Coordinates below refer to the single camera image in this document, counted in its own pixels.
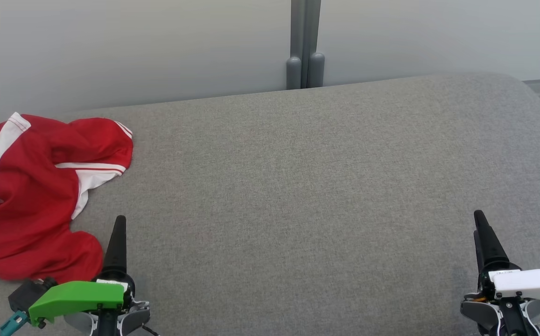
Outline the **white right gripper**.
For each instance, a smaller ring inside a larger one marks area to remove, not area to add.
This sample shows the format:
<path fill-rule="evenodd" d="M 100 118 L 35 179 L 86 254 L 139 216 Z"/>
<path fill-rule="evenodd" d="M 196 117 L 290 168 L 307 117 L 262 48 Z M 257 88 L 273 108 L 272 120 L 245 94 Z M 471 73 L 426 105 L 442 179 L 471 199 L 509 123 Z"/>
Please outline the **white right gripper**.
<path fill-rule="evenodd" d="M 540 269 L 509 268 L 510 261 L 482 210 L 473 212 L 477 291 L 488 300 L 540 300 Z"/>

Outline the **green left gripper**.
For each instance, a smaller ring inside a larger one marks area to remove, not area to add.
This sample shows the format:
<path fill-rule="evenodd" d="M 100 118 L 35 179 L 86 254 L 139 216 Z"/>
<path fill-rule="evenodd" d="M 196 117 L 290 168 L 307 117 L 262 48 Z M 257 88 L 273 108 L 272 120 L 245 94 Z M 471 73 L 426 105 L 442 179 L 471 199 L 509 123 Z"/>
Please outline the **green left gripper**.
<path fill-rule="evenodd" d="M 126 273 L 126 256 L 126 217 L 118 215 L 102 272 L 92 281 L 69 281 L 48 289 L 28 309 L 31 325 L 79 312 L 125 310 L 129 297 L 135 295 L 135 281 Z"/>

